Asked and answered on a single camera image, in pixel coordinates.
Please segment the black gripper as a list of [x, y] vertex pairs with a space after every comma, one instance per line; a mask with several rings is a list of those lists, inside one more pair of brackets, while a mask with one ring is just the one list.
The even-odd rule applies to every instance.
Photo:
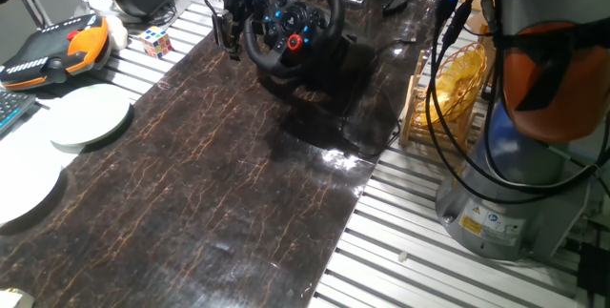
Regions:
[[269, 0], [223, 0], [225, 9], [231, 14], [232, 22], [227, 25], [226, 51], [232, 60], [240, 59], [240, 37], [244, 26], [244, 38], [255, 41], [258, 36], [264, 36], [265, 23], [263, 17], [269, 6]]

